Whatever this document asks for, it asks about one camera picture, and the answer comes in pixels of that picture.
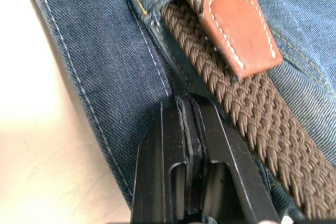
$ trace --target black plastic object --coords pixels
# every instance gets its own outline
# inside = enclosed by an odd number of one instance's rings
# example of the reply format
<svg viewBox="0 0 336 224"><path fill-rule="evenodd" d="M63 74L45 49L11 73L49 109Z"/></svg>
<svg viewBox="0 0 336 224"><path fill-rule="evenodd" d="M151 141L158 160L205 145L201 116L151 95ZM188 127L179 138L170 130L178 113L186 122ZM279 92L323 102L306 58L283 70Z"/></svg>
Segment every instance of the black plastic object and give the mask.
<svg viewBox="0 0 336 224"><path fill-rule="evenodd" d="M158 110L136 164L131 223L280 223L248 148L197 95Z"/></svg>

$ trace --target denim fabric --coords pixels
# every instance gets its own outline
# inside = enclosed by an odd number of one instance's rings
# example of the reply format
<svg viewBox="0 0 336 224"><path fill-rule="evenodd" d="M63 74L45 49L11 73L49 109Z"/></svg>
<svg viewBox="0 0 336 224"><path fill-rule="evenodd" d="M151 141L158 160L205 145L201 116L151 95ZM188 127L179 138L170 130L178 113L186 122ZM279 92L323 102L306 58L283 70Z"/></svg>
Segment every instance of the denim fabric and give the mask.
<svg viewBox="0 0 336 224"><path fill-rule="evenodd" d="M159 102L184 92L213 99L161 20L160 8L171 0L36 1L130 204L137 148ZM285 59L268 74L335 167L336 2L259 3ZM292 200L269 170L261 167L261 174L279 214L296 215Z"/></svg>

